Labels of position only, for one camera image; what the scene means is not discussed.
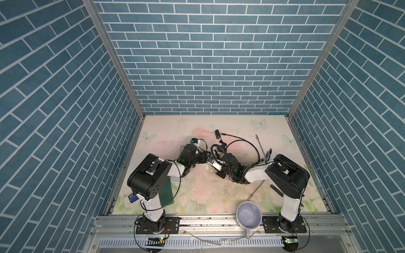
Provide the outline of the black power adapter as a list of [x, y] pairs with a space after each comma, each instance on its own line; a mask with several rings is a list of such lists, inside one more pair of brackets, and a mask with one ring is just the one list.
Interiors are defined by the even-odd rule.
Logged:
[[220, 143], [221, 145], [223, 145], [223, 146], [227, 146], [227, 144], [222, 140], [220, 131], [217, 129], [217, 130], [215, 130], [214, 133], [215, 133], [216, 139], [219, 140], [219, 143]]
[[211, 146], [211, 155], [216, 162], [224, 162], [223, 157], [226, 155], [226, 151], [222, 145], [213, 144]]

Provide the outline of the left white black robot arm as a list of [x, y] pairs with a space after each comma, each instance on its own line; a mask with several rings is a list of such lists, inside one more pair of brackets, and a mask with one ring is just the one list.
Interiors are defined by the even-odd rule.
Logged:
[[176, 160], [162, 160], [150, 153], [140, 162], [130, 174], [127, 185], [141, 200], [148, 221], [159, 223], [165, 215], [159, 198], [165, 180], [168, 177], [185, 177], [192, 167], [206, 163], [210, 154], [209, 148], [187, 144]]

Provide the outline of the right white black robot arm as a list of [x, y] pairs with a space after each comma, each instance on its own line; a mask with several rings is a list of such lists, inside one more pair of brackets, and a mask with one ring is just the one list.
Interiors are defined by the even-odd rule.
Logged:
[[221, 158], [210, 158], [208, 162], [217, 170], [220, 177], [229, 176], [231, 181], [250, 184], [255, 181], [271, 180], [283, 193], [280, 211], [283, 219], [294, 222], [300, 212], [303, 194], [310, 174], [288, 157], [278, 154], [267, 163], [242, 166], [231, 153]]

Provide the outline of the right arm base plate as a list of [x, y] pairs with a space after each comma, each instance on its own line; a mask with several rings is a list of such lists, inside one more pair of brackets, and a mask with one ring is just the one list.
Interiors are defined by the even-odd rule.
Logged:
[[266, 234], [305, 234], [307, 233], [306, 224], [301, 216], [297, 216], [294, 221], [289, 221], [278, 216], [263, 216], [262, 223]]

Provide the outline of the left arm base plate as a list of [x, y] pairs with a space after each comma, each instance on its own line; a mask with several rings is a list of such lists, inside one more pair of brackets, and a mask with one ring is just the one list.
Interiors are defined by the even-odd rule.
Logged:
[[153, 222], [144, 216], [139, 216], [135, 233], [137, 235], [178, 234], [179, 223], [179, 217], [165, 217]]

